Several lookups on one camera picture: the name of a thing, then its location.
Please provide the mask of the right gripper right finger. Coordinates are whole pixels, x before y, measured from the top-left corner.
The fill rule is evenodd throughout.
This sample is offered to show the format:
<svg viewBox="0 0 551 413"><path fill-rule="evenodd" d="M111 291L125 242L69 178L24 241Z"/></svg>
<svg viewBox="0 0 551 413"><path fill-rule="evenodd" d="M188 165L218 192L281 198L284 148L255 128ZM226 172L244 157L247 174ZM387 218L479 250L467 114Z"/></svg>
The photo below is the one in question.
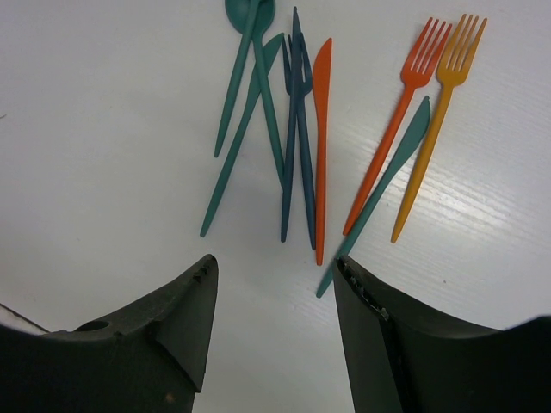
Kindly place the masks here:
<svg viewBox="0 0 551 413"><path fill-rule="evenodd" d="M495 330L439 311L348 256L334 291L357 412L548 412L550 318Z"/></svg>

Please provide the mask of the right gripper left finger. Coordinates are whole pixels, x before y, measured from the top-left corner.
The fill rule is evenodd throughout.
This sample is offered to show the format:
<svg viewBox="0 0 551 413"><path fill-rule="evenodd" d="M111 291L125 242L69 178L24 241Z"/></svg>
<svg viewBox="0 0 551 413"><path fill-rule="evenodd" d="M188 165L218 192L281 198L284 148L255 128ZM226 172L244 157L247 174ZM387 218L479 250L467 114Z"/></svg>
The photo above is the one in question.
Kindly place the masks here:
<svg viewBox="0 0 551 413"><path fill-rule="evenodd" d="M74 331L1 328L3 412L190 412L201 392L219 267L173 281Z"/></svg>

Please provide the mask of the teal plastic spoon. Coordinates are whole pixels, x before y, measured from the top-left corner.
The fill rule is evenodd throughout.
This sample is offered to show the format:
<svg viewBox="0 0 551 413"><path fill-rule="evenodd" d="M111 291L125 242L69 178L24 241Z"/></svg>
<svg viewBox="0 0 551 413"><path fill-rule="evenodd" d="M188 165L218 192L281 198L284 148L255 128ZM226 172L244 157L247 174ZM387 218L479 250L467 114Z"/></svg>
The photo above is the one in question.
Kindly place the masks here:
<svg viewBox="0 0 551 413"><path fill-rule="evenodd" d="M225 1L226 14L231 24L241 33L245 34L249 8L252 1ZM275 1L258 1L257 15L254 28L251 33L251 41L254 46L255 59L258 66L257 79L263 99L263 109L267 123L271 149L280 184L283 184L284 161L281 148L279 129L276 121L276 110L269 86L268 58L263 56L263 35L271 26L276 14Z"/></svg>

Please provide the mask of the teal plastic fork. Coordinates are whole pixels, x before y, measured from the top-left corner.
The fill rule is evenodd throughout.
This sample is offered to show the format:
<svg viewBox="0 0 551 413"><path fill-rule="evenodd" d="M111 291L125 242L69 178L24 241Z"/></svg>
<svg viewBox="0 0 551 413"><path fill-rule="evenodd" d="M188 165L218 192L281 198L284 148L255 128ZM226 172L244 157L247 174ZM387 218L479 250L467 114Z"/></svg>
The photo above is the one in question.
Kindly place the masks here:
<svg viewBox="0 0 551 413"><path fill-rule="evenodd" d="M260 1L225 1L226 15L232 25L237 25L237 30L242 34L242 36L234 66L232 68L232 74L228 84L226 99L220 118L219 129L214 147L215 157L218 157L222 150L226 132L232 117L260 3Z"/></svg>

